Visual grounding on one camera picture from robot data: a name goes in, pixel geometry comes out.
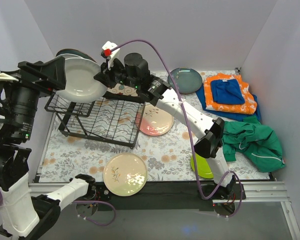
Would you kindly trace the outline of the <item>large dark teal plate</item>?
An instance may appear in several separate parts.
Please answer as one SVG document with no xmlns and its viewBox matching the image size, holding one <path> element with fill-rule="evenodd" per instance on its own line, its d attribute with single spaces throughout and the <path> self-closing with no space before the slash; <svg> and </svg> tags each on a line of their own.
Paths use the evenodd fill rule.
<svg viewBox="0 0 300 240">
<path fill-rule="evenodd" d="M 73 49 L 73 48 L 64 48 L 64 49 L 61 49 L 61 50 L 59 50 L 55 54 L 55 56 L 57 57 L 59 55 L 64 55 L 64 54 L 76 55 L 76 56 L 79 56 L 79 57 L 91 60 L 91 61 L 93 61 L 93 62 L 96 63 L 96 61 L 91 56 L 89 56 L 88 54 L 86 54 L 85 52 L 82 52 L 80 50 Z"/>
</svg>

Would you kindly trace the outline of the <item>white bowl plate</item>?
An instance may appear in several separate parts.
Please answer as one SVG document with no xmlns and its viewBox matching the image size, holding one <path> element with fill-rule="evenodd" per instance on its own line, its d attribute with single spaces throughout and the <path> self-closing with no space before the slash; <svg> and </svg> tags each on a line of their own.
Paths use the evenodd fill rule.
<svg viewBox="0 0 300 240">
<path fill-rule="evenodd" d="M 101 72 L 100 66 L 92 60 L 72 57 L 64 64 L 66 84 L 64 90 L 56 93 L 74 103 L 90 103 L 101 98 L 108 88 L 94 79 Z"/>
<path fill-rule="evenodd" d="M 81 59 L 83 59 L 82 56 L 72 54 L 72 53 L 62 53 L 62 54 L 56 55 L 55 57 L 56 58 L 63 57 L 64 59 L 70 59 L 70 58 L 81 58 Z"/>
</svg>

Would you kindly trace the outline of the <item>black wire dish rack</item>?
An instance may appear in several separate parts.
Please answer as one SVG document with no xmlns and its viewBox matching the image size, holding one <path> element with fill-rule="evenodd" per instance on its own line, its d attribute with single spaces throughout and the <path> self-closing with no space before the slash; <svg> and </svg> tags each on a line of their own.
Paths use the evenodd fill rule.
<svg viewBox="0 0 300 240">
<path fill-rule="evenodd" d="M 145 102 L 138 96 L 106 92 L 89 103 L 72 102 L 54 94 L 44 109 L 54 113 L 57 129 L 65 137 L 76 137 L 134 148 Z"/>
</svg>

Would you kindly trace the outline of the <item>small teal plate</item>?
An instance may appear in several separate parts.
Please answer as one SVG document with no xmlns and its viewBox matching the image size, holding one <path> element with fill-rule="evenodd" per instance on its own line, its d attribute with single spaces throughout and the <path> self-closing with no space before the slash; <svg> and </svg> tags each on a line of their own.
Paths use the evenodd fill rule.
<svg viewBox="0 0 300 240">
<path fill-rule="evenodd" d="M 194 69 L 179 67 L 170 72 L 180 94 L 188 95 L 195 93 L 203 85 L 201 75 Z"/>
</svg>

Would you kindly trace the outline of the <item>cream green plate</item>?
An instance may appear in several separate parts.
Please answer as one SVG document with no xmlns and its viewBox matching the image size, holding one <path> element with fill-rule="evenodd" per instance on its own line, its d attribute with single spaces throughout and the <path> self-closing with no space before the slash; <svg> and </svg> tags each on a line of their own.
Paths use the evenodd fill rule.
<svg viewBox="0 0 300 240">
<path fill-rule="evenodd" d="M 114 195 L 129 197 L 138 193 L 146 184 L 148 170 L 145 162 L 136 154 L 120 153 L 103 169 L 103 182 Z"/>
</svg>

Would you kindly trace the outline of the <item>white bowl plate front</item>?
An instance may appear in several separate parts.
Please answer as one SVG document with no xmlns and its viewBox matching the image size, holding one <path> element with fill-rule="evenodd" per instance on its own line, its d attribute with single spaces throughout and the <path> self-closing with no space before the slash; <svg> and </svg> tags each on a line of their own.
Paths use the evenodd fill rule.
<svg viewBox="0 0 300 240">
<path fill-rule="evenodd" d="M 72 54 L 72 53 L 62 53 L 62 54 L 56 55 L 55 57 L 56 58 L 63 57 L 64 59 L 70 59 L 70 58 L 81 58 L 81 59 L 83 59 L 82 56 Z"/>
</svg>

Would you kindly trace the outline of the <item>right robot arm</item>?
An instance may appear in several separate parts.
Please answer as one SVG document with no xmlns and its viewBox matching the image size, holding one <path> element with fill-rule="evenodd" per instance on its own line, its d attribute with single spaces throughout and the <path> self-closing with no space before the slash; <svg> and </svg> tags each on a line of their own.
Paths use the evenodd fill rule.
<svg viewBox="0 0 300 240">
<path fill-rule="evenodd" d="M 197 183 L 202 199 L 227 199 L 234 195 L 236 177 L 223 154 L 225 121 L 222 118 L 213 119 L 182 101 L 175 88 L 151 74 L 148 62 L 139 53 L 129 53 L 123 62 L 108 58 L 93 78 L 107 88 L 117 84 L 134 88 L 144 102 L 169 113 L 197 137 L 197 142 L 190 143 L 191 150 L 207 161 L 214 180 L 210 185 Z"/>
</svg>

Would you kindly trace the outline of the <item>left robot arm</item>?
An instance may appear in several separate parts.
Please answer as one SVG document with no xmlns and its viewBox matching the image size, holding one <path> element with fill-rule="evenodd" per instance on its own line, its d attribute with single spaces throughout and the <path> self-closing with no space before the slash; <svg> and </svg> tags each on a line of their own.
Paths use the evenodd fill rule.
<svg viewBox="0 0 300 240">
<path fill-rule="evenodd" d="M 0 72 L 0 234 L 37 240 L 76 200 L 96 196 L 94 178 L 79 174 L 58 190 L 31 196 L 28 158 L 38 102 L 66 87 L 65 59 L 20 62 L 17 70 Z"/>
</svg>

